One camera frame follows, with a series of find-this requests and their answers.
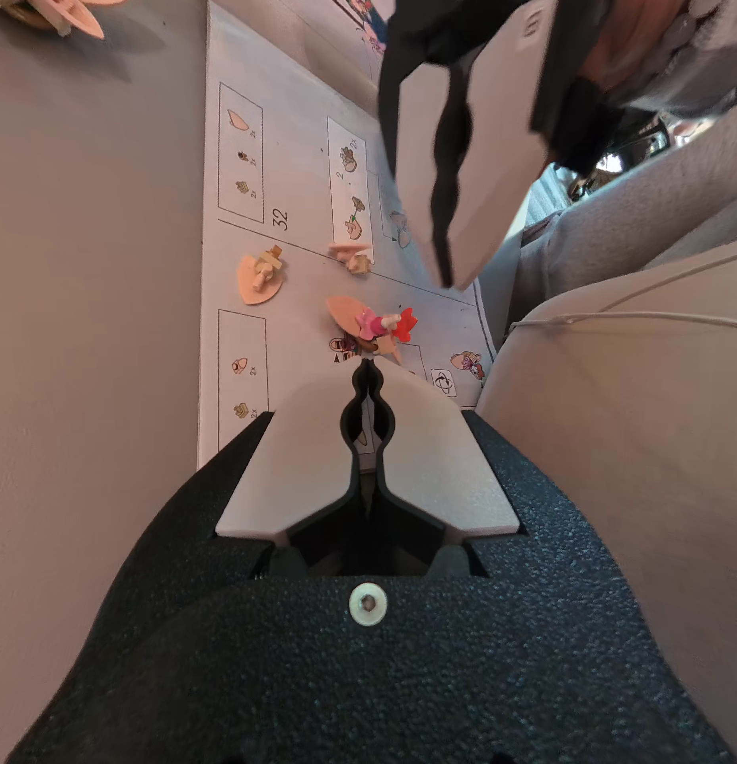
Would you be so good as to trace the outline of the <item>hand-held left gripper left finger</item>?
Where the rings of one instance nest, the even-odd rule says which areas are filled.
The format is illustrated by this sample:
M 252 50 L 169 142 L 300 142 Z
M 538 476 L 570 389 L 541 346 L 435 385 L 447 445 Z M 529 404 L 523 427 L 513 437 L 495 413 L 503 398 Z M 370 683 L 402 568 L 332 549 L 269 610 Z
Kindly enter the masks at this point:
M 353 358 L 305 381 L 273 413 L 217 525 L 220 537 L 290 545 L 294 537 L 361 505 L 357 434 L 364 373 Z

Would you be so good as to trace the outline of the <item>person's right hand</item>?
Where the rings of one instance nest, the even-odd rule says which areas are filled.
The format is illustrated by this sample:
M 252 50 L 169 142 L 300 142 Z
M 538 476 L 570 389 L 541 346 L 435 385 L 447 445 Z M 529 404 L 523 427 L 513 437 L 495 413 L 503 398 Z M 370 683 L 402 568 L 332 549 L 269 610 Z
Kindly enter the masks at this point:
M 686 1 L 614 1 L 578 76 L 609 91 L 626 80 L 682 13 Z

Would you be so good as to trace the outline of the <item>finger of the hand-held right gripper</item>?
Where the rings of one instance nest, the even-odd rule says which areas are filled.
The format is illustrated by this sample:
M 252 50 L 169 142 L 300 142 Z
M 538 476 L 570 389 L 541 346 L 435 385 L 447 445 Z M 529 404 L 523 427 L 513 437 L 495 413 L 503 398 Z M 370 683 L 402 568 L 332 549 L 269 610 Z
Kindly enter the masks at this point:
M 395 179 L 412 239 L 433 281 L 457 289 L 450 228 L 459 204 L 458 104 L 448 66 L 421 64 L 400 86 Z
M 556 2 L 528 2 L 482 48 L 469 69 L 469 148 L 448 232 L 453 283 L 465 290 L 507 238 L 544 166 L 531 119 Z

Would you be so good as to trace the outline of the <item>person's right forearm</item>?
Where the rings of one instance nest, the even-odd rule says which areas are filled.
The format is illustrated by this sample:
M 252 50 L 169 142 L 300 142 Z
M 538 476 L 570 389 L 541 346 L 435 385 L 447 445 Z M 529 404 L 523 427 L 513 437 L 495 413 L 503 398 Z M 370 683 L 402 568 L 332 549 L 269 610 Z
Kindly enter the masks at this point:
M 638 68 L 608 93 L 618 107 L 680 119 L 737 104 L 737 1 L 686 2 Z

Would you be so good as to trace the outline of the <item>small peach petal brick piece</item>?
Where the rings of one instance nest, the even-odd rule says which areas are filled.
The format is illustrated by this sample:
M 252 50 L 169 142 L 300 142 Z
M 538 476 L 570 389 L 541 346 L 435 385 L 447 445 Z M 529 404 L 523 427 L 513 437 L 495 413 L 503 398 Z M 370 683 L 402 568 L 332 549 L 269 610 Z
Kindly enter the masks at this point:
M 353 275 L 363 275 L 372 272 L 372 262 L 369 257 L 371 247 L 361 242 L 333 242 L 328 245 L 328 253 L 338 262 L 345 265 Z

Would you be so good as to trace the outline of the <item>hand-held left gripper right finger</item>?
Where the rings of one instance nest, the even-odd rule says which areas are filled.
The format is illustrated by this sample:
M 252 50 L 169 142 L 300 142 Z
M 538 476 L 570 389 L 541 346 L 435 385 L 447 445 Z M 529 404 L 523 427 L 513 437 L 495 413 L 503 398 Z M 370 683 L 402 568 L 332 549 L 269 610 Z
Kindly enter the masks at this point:
M 393 546 L 509 536 L 520 520 L 462 411 L 412 372 L 367 368 L 378 436 L 372 523 Z

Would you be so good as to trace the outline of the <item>black chair base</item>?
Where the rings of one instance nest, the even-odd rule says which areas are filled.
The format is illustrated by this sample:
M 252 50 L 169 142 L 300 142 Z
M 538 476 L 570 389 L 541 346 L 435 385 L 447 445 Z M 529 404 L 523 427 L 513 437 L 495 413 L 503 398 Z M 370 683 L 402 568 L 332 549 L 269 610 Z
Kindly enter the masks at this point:
M 560 167 L 557 163 L 552 165 L 552 170 L 569 203 L 577 203 L 670 146 L 670 133 L 660 112 L 630 110 L 588 173 Z

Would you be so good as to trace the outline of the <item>large peach toy flower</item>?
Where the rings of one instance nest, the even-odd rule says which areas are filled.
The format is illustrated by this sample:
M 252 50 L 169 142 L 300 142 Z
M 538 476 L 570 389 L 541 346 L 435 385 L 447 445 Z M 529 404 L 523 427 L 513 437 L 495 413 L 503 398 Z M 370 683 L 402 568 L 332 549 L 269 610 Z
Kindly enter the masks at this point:
M 77 29 L 97 40 L 105 33 L 90 7 L 115 7 L 125 1 L 0 1 L 0 10 L 35 30 L 67 37 Z

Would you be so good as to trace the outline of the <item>pink and red toy flower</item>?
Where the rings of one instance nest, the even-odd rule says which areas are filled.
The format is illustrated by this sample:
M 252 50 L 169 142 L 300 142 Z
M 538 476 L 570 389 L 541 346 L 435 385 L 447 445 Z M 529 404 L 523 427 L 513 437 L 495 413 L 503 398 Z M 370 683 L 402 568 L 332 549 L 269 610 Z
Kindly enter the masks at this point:
M 355 352 L 392 357 L 402 364 L 401 343 L 411 340 L 418 318 L 411 307 L 401 313 L 378 314 L 356 298 L 331 296 L 326 307 L 336 325 L 351 339 Z

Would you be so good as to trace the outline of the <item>paper instruction booklet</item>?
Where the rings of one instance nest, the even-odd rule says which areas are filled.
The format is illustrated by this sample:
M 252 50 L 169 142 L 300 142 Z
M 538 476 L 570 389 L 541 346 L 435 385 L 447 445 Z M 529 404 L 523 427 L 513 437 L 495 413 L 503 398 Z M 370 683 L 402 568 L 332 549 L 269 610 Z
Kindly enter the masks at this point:
M 326 299 L 411 307 L 402 367 L 474 409 L 495 357 L 477 287 L 436 287 L 385 166 L 376 120 L 231 12 L 209 4 L 201 275 L 199 467 L 353 344 Z M 333 242 L 371 247 L 353 275 Z M 284 282 L 248 306 L 237 269 L 281 247 Z

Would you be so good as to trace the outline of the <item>peach petal with tan bricks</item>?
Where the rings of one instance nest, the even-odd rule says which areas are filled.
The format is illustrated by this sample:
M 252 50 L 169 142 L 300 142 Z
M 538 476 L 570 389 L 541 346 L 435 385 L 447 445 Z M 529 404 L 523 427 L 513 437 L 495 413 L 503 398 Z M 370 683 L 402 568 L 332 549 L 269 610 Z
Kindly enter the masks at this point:
M 248 306 L 267 302 L 280 290 L 284 278 L 278 244 L 257 256 L 245 255 L 237 269 L 238 287 L 242 300 Z

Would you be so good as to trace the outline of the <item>white drawstring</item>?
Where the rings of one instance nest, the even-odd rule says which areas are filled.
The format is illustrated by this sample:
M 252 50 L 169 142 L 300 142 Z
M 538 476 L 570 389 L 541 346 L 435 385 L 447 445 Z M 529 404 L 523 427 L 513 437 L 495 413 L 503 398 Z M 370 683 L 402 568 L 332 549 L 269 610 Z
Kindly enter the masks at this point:
M 640 290 L 630 292 L 622 298 L 613 301 L 608 304 L 603 310 L 597 312 L 576 312 L 576 313 L 564 313 L 559 314 L 547 319 L 529 320 L 523 319 L 518 322 L 513 322 L 509 325 L 507 335 L 511 335 L 516 329 L 526 328 L 565 328 L 573 325 L 578 325 L 582 322 L 592 320 L 660 320 L 668 322 L 681 322 L 689 323 L 693 325 L 706 325 L 711 327 L 718 327 L 724 329 L 737 329 L 737 319 L 731 319 L 724 316 L 710 316 L 696 313 L 686 312 L 673 312 L 673 311 L 613 311 L 612 309 L 620 306 L 624 302 L 628 302 L 635 297 L 643 296 L 644 294 L 656 290 L 660 287 L 664 287 L 671 283 L 686 279 L 689 276 L 697 275 L 709 271 L 711 269 L 737 262 L 737 253 L 732 253 L 718 258 L 712 262 L 700 264 L 698 266 L 691 267 L 685 271 L 681 271 L 675 275 L 669 276 L 651 283 Z

